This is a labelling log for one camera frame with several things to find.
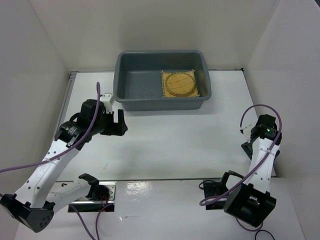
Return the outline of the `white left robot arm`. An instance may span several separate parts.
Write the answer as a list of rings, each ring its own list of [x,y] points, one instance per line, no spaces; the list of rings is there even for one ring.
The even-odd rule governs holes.
[[[1,206],[21,224],[39,233],[49,225],[54,214],[80,198],[107,202],[109,189],[88,173],[79,175],[71,183],[62,184],[57,190],[52,187],[93,136],[125,134],[128,127],[124,111],[118,109],[117,116],[115,122],[112,105],[107,102],[95,99],[83,102],[80,112],[59,127],[46,156],[27,181],[15,193],[1,197]]]

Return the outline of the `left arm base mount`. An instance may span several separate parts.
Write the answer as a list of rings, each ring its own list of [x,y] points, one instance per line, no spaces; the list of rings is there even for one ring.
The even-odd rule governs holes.
[[[101,181],[101,191],[94,198],[81,197],[71,205],[80,213],[114,212],[116,198],[116,181]]]

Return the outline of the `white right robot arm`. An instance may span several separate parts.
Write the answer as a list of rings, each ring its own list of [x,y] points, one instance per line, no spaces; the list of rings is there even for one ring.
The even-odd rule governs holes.
[[[275,117],[260,115],[251,129],[250,141],[241,145],[251,159],[249,170],[255,171],[239,186],[231,179],[219,184],[220,193],[227,197],[224,212],[254,228],[260,227],[276,206],[270,182],[274,160],[280,153],[282,136],[276,139],[278,132]]]

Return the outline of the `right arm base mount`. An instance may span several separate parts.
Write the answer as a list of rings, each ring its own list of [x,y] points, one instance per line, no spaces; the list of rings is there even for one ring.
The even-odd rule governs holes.
[[[215,206],[222,199],[225,199],[224,211],[238,211],[245,205],[245,193],[248,187],[244,187],[245,179],[241,179],[230,189],[227,189],[227,181],[214,181],[212,179],[203,180],[198,187],[207,192],[205,198],[199,202],[201,207]]]

